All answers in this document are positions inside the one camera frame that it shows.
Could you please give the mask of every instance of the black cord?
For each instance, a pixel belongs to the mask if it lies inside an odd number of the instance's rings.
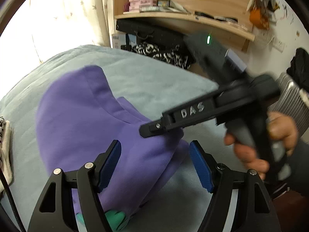
[[[7,198],[9,199],[9,202],[10,202],[11,208],[13,210],[13,214],[15,216],[17,224],[20,227],[21,232],[26,232],[25,227],[23,225],[23,222],[21,221],[21,218],[18,214],[18,211],[17,211],[16,205],[15,205],[11,190],[9,188],[9,185],[7,184],[7,180],[4,177],[4,174],[2,172],[1,167],[0,167],[0,180],[2,182],[2,185],[4,187],[5,192],[7,193]]]

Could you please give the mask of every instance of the person's arm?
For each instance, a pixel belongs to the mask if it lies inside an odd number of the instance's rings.
[[[291,166],[292,174],[286,180],[289,187],[302,195],[309,195],[309,145],[298,137],[298,131],[294,120],[279,112],[269,113],[270,123],[268,131],[274,140],[282,140],[288,163]],[[258,171],[261,179],[269,170],[269,163],[258,159],[255,149],[237,143],[231,134],[226,134],[225,145],[234,144],[235,155],[243,162],[247,169],[253,168]]]

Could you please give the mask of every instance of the white lettering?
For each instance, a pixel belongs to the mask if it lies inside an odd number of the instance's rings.
[[[195,113],[196,113],[196,110],[193,108],[193,106],[191,106],[191,107],[190,107],[190,116],[191,116],[193,113],[195,114]]]
[[[181,110],[181,115],[182,115],[182,118],[185,118],[187,116],[187,111],[186,109],[182,109]]]
[[[202,105],[203,102],[198,103],[197,109],[199,112],[202,112],[204,110],[204,106]]]

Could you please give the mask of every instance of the silver screw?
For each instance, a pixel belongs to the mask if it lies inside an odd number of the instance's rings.
[[[93,167],[93,163],[92,162],[88,162],[85,164],[85,168],[89,169]]]
[[[223,163],[218,163],[217,168],[220,169],[220,170],[224,170],[226,168],[226,166]]]
[[[257,171],[254,170],[254,169],[249,169],[249,173],[250,173],[251,175],[256,175],[256,174],[257,174]]]
[[[54,174],[60,174],[61,173],[61,169],[60,168],[56,168],[55,170],[54,170]]]

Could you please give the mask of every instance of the folded purple garment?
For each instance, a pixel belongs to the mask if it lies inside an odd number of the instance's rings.
[[[114,98],[100,67],[65,74],[43,95],[37,112],[37,141],[47,172],[77,170],[118,139],[121,157],[99,199],[104,211],[130,217],[164,186],[188,153],[181,129],[142,138],[138,129],[146,122],[125,98]],[[80,213],[77,191],[73,201]]]

